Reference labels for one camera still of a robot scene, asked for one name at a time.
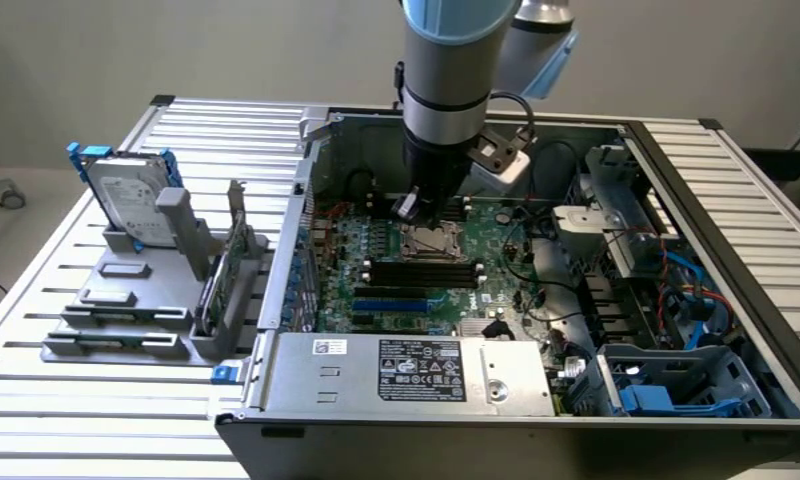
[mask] white label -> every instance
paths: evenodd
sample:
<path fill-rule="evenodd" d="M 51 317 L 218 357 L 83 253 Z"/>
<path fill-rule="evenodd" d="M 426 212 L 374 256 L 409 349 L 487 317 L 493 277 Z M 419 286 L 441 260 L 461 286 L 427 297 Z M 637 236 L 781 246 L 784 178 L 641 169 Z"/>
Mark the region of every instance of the white label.
<path fill-rule="evenodd" d="M 102 186 L 124 231 L 146 245 L 175 245 L 166 215 L 158 210 L 159 192 L 151 185 L 135 178 L 104 177 Z"/>
<path fill-rule="evenodd" d="M 315 347 L 313 353 L 315 355 L 347 355 L 347 340 L 315 340 Z"/>

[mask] metal frame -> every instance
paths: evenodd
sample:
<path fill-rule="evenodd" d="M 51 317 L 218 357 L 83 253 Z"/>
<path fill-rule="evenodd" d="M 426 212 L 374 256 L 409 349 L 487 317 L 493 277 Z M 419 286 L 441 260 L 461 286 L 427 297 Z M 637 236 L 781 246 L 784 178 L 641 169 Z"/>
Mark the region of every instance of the metal frame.
<path fill-rule="evenodd" d="M 184 177 L 194 192 L 198 216 L 209 218 L 211 226 L 218 215 L 230 222 L 227 206 L 221 207 L 227 205 L 226 179 L 234 176 L 253 180 L 255 190 L 250 191 L 247 184 L 247 207 L 255 218 L 251 223 L 275 245 L 282 223 L 274 219 L 281 219 L 287 210 L 290 191 L 290 186 L 279 188 L 278 170 L 287 168 L 294 173 L 297 167 L 290 166 L 297 166 L 302 159 L 303 152 L 297 151 L 294 139 L 299 138 L 305 108 L 178 98 L 171 106 L 152 106 L 148 111 L 123 146 L 148 152 L 156 152 L 162 146 L 175 148 L 182 171 L 188 172 Z M 674 170 L 681 172 L 677 175 L 713 214 L 716 203 L 708 200 L 712 197 L 701 195 L 725 185 L 697 180 L 694 169 L 702 168 L 701 165 L 717 168 L 725 161 L 734 160 L 720 146 L 712 147 L 714 156 L 682 154 L 689 148 L 705 154 L 701 147 L 706 146 L 692 144 L 689 147 L 685 140 L 672 136 L 712 141 L 706 140 L 710 135 L 696 120 L 573 115 L 541 118 L 565 124 L 574 121 L 593 125 L 644 122 L 654 142 L 673 157 Z M 741 161 L 750 164 L 748 158 Z M 271 177 L 277 180 L 262 180 Z M 762 195 L 754 203 L 768 208 L 773 202 L 758 187 L 733 188 L 732 191 L 756 195 L 753 189 Z M 728 220 L 720 218 L 716 221 L 733 248 L 750 253 L 750 250 L 742 250 L 753 248 L 750 237 L 740 235 L 737 230 L 741 229 L 730 227 L 725 223 Z M 677 218 L 673 221 L 678 225 L 682 223 Z M 207 420 L 210 412 L 241 403 L 241 386 L 213 386 L 211 371 L 205 367 L 47 365 L 39 359 L 40 340 L 59 322 L 54 315 L 74 298 L 74 290 L 83 285 L 88 270 L 103 253 L 103 227 L 99 225 L 104 223 L 104 216 L 87 192 L 0 305 L 0 476 L 36 478 L 47 474 L 72 478 L 166 476 L 243 480 L 247 474 Z M 777 243 L 781 241 L 790 248 L 800 248 L 800 235 L 793 230 L 784 230 L 782 240 Z M 757 256 L 749 253 L 740 255 L 762 288 L 777 285 L 764 283 L 760 274 L 765 273 L 765 266 L 750 262 Z M 784 281 L 788 278 L 782 275 L 769 277 Z M 261 302 L 261 298 L 255 299 L 247 315 L 251 328 L 258 323 Z M 794 312 L 793 308 L 781 312 L 793 326 L 800 325 L 800 320 L 792 320 Z M 706 446 L 700 447 L 702 455 Z M 769 468 L 789 467 L 773 464 Z"/>

